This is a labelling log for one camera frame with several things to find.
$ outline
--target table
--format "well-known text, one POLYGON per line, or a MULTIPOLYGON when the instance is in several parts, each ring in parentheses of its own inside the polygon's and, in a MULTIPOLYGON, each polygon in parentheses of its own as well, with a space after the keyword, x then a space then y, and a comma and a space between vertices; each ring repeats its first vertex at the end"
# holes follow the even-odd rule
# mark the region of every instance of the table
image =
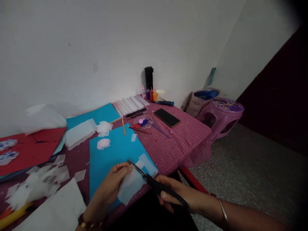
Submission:
MULTIPOLYGON (((174 172, 180 165, 186 167, 193 167, 199 164, 202 164, 210 159, 211 151, 211 129, 205 124, 201 123, 197 119, 191 117, 187 113, 178 109, 177 107, 170 107, 165 105, 159 105, 150 103, 147 106, 146 116, 150 116, 154 119, 155 124, 163 130, 169 137, 167 138, 164 134, 158 131, 154 126, 151 126, 147 131, 151 132, 151 135, 146 133, 135 131, 138 135, 138 138, 147 153, 153 160, 159 174, 169 175, 174 172), (158 119, 153 112, 158 109, 163 108, 170 114, 174 115, 180 120, 180 123, 177 124, 174 128, 168 127, 160 119, 158 119)), ((129 123, 133 126, 133 119, 126 120, 125 123, 129 123)), ((122 126, 122 121, 119 120, 114 123, 113 129, 122 126)), ((87 169, 85 179, 78 182, 79 189, 81 193, 85 196, 86 204, 89 203, 89 161, 90 161, 90 146, 89 140, 96 137, 97 134, 94 134, 91 138, 87 139, 82 144, 78 145, 71 151, 68 151, 66 147, 62 149, 59 155, 65 154, 64 165, 67 165, 70 177, 74 177, 76 172, 87 169)), ((22 182, 27 178, 27 174, 20 174, 14 178, 9 179, 6 182, 0 184, 0 201, 5 201, 5 196, 7 189, 18 182, 22 182)), ((115 208, 108 217, 108 221, 112 222, 114 219, 119 217, 125 212, 125 210, 143 196, 149 187, 145 184, 141 190, 139 190, 129 202, 128 206, 124 204, 119 205, 115 208)), ((41 205, 45 199, 41 199, 35 202, 36 206, 41 205)), ((2 202, 0 203, 0 213, 2 213, 7 207, 7 204, 2 202)), ((25 215, 15 223, 8 226, 5 230, 12 230, 18 224, 20 224, 28 215, 25 215)))

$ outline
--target red paper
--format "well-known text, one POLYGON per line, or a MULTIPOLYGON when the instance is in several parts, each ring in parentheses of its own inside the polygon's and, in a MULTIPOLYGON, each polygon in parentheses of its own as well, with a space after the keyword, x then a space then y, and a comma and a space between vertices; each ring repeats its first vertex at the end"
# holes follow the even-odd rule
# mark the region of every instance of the red paper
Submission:
POLYGON ((15 146, 0 151, 0 155, 10 150, 19 152, 18 157, 9 164, 0 166, 0 176, 48 161, 57 148, 65 130, 66 127, 45 129, 28 136, 17 134, 0 138, 0 141, 17 139, 15 146))

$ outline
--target plastic stool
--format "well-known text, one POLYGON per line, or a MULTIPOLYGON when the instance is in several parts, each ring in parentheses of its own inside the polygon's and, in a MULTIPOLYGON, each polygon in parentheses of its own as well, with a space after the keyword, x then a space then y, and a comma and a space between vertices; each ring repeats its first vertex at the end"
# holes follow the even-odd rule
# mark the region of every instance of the plastic stool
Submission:
POLYGON ((232 99, 217 98, 210 102, 197 116, 197 120, 212 120, 212 139, 226 136, 231 128, 242 117, 244 111, 243 105, 232 99))

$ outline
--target left hand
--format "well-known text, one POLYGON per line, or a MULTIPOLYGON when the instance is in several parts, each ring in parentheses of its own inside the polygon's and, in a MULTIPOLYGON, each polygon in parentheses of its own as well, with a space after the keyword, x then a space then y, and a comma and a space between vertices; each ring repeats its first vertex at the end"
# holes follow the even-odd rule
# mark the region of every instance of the left hand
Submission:
POLYGON ((127 163, 113 166, 100 184, 87 206, 83 218, 89 222, 101 222, 107 215, 110 205, 116 200, 123 178, 133 170, 127 163))

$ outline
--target bracelet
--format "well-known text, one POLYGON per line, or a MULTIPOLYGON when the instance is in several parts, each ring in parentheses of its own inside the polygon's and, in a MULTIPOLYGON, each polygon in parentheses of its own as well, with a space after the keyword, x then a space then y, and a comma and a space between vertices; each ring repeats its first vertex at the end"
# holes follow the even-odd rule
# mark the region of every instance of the bracelet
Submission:
POLYGON ((220 204, 220 207, 221 207, 222 213, 224 214, 224 217, 225 217, 225 221, 226 221, 226 228, 227 228, 227 230, 229 230, 229 227, 228 227, 228 218, 227 218, 227 214, 226 214, 226 212, 225 212, 225 210, 224 210, 224 207, 222 206, 222 203, 221 203, 221 201, 220 201, 219 197, 218 197, 217 195, 213 194, 213 193, 211 193, 211 196, 215 197, 215 198, 219 201, 219 204, 220 204))
POLYGON ((82 228, 86 228, 86 230, 88 230, 89 228, 93 228, 93 227, 100 227, 100 226, 102 226, 102 224, 103 224, 102 222, 98 222, 96 224, 91 224, 90 222, 85 222, 83 220, 83 213, 78 218, 78 225, 81 226, 82 228))

